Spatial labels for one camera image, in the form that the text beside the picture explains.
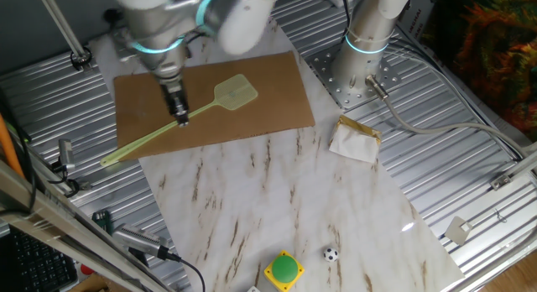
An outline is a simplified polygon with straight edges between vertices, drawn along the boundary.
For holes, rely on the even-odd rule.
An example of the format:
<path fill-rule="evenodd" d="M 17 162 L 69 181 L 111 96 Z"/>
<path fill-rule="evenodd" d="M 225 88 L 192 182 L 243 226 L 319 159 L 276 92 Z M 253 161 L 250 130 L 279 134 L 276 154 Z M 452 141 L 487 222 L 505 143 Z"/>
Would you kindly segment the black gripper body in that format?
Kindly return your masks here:
<path fill-rule="evenodd" d="M 185 91 L 183 89 L 182 78 L 180 76 L 174 76 L 171 78 L 159 78 L 159 85 L 167 107 L 170 103 L 174 103 L 176 106 L 178 104 L 183 104 L 187 106 L 187 100 L 185 97 Z"/>

